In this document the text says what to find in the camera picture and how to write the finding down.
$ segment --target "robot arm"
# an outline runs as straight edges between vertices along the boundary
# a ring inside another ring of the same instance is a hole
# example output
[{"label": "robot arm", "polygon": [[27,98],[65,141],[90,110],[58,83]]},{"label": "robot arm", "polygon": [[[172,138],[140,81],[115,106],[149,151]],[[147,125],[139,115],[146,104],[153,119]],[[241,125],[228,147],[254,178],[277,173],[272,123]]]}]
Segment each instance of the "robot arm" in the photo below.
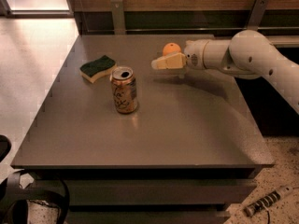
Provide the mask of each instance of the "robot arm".
[{"label": "robot arm", "polygon": [[242,31],[232,40],[187,41],[184,54],[175,51],[151,65],[154,69],[218,69],[246,79],[263,77],[299,114],[299,65],[255,31]]}]

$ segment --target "black chair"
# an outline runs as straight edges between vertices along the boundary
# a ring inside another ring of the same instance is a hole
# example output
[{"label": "black chair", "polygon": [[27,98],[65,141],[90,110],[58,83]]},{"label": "black chair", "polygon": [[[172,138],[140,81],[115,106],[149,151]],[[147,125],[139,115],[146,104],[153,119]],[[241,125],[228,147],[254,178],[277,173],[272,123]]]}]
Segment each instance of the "black chair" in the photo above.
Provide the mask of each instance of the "black chair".
[{"label": "black chair", "polygon": [[[1,160],[8,154],[11,148],[9,140],[0,135],[1,144]],[[69,192],[67,185],[61,179],[64,189],[64,196],[50,190],[26,188],[22,189],[20,178],[22,175],[28,174],[27,171],[18,171],[11,174],[0,185],[0,224],[23,224],[27,223],[28,218],[28,200],[42,201],[54,204],[59,208],[59,216],[57,224],[64,224],[69,207]]]}]

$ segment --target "floor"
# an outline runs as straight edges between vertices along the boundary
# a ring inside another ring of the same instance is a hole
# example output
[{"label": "floor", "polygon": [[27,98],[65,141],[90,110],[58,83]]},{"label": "floor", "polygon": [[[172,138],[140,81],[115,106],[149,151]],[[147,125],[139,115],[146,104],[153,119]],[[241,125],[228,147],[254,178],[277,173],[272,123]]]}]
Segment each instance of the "floor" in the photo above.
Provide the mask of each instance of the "floor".
[{"label": "floor", "polygon": [[[12,172],[9,164],[20,147],[53,80],[78,36],[74,20],[8,20],[0,17],[0,134],[9,137],[12,150],[0,163],[0,181]],[[265,211],[246,217],[243,209],[277,189],[299,188],[299,137],[265,136],[276,165],[256,177],[257,189],[242,204],[229,207],[231,218],[225,224],[267,223]],[[269,208],[272,224],[297,224],[299,189]],[[32,205],[32,218],[44,212]],[[34,223],[53,223],[55,211]]]}]

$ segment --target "black cable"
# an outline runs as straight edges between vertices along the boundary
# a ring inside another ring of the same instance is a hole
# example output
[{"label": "black cable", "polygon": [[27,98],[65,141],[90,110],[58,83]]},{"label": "black cable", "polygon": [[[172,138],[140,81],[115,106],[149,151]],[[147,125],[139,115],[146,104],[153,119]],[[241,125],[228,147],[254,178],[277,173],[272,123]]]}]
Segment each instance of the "black cable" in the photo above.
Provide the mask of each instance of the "black cable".
[{"label": "black cable", "polygon": [[267,210],[267,214],[268,214],[268,224],[270,224],[270,212],[269,212],[269,210]]}]

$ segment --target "soda can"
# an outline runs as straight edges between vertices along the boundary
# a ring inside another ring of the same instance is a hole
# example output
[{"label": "soda can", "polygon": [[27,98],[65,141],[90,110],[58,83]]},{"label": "soda can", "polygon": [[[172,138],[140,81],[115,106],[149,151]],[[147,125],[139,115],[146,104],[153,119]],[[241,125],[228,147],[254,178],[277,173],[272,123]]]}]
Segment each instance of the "soda can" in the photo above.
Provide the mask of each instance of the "soda can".
[{"label": "soda can", "polygon": [[136,79],[130,67],[119,66],[110,76],[114,104],[118,112],[128,114],[137,108]]}]

